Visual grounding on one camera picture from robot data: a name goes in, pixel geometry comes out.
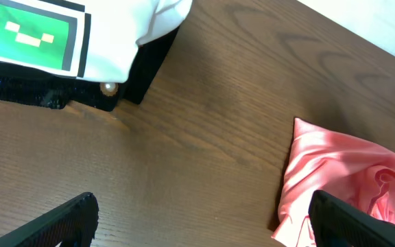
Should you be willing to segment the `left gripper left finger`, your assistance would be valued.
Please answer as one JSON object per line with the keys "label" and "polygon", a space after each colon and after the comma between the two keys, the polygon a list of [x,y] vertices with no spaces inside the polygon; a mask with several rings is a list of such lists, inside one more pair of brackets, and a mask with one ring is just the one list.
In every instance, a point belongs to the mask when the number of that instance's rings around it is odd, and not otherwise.
{"label": "left gripper left finger", "polygon": [[0,247],[89,247],[98,227],[99,206],[84,192],[0,237]]}

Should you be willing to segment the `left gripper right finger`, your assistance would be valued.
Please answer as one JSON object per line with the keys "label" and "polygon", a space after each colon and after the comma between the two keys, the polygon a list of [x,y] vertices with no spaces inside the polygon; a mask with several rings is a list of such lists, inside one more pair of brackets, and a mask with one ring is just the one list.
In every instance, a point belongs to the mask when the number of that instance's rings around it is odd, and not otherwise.
{"label": "left gripper right finger", "polygon": [[325,191],[313,193],[309,217],[317,246],[395,247],[395,224],[377,220]]}

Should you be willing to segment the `pink t-shirt with brown print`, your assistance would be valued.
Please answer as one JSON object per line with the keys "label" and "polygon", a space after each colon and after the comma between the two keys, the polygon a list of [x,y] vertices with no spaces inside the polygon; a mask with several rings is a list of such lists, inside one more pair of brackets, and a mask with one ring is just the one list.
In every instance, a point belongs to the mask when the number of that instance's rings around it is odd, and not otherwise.
{"label": "pink t-shirt with brown print", "polygon": [[308,213],[316,190],[395,224],[395,153],[296,118],[273,239],[285,246],[316,245]]}

